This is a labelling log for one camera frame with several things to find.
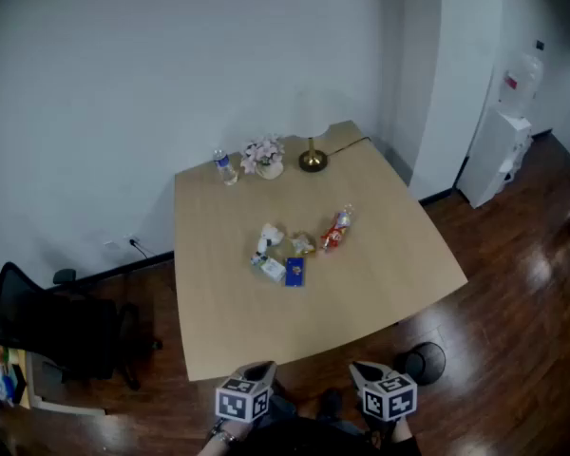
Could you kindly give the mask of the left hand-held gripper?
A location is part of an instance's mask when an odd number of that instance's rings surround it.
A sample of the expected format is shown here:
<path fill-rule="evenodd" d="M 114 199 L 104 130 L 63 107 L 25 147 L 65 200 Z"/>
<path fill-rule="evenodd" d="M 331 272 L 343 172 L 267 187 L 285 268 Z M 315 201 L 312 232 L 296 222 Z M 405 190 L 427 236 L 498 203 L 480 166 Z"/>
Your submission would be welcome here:
<path fill-rule="evenodd" d="M 215 414 L 218 418 L 253 423 L 268 412 L 271 387 L 276 377 L 277 364 L 262 361 L 236 369 L 216 388 Z"/>

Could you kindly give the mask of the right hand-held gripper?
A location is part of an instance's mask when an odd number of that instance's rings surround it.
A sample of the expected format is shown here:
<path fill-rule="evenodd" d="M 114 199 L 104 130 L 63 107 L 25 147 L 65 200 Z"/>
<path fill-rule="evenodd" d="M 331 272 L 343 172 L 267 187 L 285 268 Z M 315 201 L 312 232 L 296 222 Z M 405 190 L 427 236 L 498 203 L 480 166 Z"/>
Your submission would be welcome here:
<path fill-rule="evenodd" d="M 407 375 L 395 373 L 388 377 L 393 372 L 391 367 L 368 361 L 352 362 L 349 371 L 355 390 L 362 389 L 365 414 L 381 421 L 396 421 L 417 410 L 417 384 Z M 365 386 L 369 379 L 383 380 Z"/>

